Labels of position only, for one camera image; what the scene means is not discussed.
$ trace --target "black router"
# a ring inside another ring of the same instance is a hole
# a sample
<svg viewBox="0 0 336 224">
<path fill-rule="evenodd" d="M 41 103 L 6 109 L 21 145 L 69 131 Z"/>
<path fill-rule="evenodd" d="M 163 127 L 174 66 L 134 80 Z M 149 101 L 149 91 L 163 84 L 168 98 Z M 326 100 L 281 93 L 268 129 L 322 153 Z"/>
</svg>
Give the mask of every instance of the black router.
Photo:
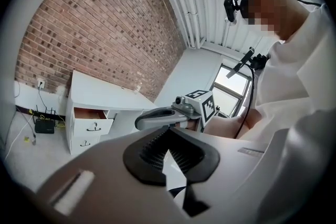
<svg viewBox="0 0 336 224">
<path fill-rule="evenodd" d="M 38 134 L 53 134 L 55 132 L 55 120 L 46 120 L 42 119 L 41 117 L 38 117 L 36 120 L 33 115 L 33 120 L 35 124 L 35 132 Z"/>
</svg>

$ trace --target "brick wall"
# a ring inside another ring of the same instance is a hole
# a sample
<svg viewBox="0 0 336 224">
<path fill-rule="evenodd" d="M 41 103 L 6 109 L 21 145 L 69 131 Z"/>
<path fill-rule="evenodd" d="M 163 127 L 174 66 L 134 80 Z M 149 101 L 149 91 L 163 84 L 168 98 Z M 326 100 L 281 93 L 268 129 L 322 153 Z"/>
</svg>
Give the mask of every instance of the brick wall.
<svg viewBox="0 0 336 224">
<path fill-rule="evenodd" d="M 184 44 L 168 0 L 44 0 L 23 39 L 16 79 L 69 89 L 74 69 L 154 100 Z"/>
</svg>

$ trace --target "drawer handle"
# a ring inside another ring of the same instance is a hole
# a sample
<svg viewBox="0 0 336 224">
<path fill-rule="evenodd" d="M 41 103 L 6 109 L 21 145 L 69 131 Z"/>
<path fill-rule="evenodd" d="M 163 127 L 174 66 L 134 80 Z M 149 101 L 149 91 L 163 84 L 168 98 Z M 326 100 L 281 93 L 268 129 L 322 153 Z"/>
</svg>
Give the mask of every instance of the drawer handle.
<svg viewBox="0 0 336 224">
<path fill-rule="evenodd" d="M 97 130 L 97 123 L 95 122 L 94 124 L 95 124 L 94 130 L 89 130 L 89 129 L 86 129 L 86 130 L 87 130 L 88 132 L 100 131 L 101 128 L 99 128 L 99 129 Z"/>
<path fill-rule="evenodd" d="M 84 145 L 80 145 L 80 146 L 89 146 L 89 145 L 91 145 L 91 143 L 87 144 L 86 142 L 87 141 L 85 140 L 85 144 Z"/>
</svg>

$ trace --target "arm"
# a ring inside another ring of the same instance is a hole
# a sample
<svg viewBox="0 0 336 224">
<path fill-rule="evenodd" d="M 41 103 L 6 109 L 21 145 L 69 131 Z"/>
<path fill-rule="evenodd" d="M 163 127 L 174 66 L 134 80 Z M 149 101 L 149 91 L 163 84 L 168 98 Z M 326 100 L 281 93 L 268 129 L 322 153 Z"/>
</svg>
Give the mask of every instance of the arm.
<svg viewBox="0 0 336 224">
<path fill-rule="evenodd" d="M 246 112 L 247 108 L 245 108 L 245 110 L 240 116 L 236 116 L 230 119 L 215 116 L 205 126 L 204 133 L 215 136 L 233 138 L 237 133 L 240 125 L 242 124 Z M 249 113 L 247 114 L 244 125 L 241 128 L 241 131 L 237 138 L 240 138 L 260 120 L 261 120 L 261 114 L 255 109 L 250 109 Z"/>
</svg>

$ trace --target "brick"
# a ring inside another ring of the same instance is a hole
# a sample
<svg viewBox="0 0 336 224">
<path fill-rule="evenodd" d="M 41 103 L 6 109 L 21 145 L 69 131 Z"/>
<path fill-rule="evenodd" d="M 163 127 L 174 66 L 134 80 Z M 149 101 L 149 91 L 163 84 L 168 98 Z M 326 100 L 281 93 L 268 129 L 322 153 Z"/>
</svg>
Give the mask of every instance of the brick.
<svg viewBox="0 0 336 224">
<path fill-rule="evenodd" d="M 56 92 L 70 87 L 77 69 L 130 89 L 142 81 L 141 92 L 154 100 L 183 50 L 168 0 L 44 0 L 27 27 L 15 76 L 31 87 L 43 76 L 45 90 Z"/>
</svg>

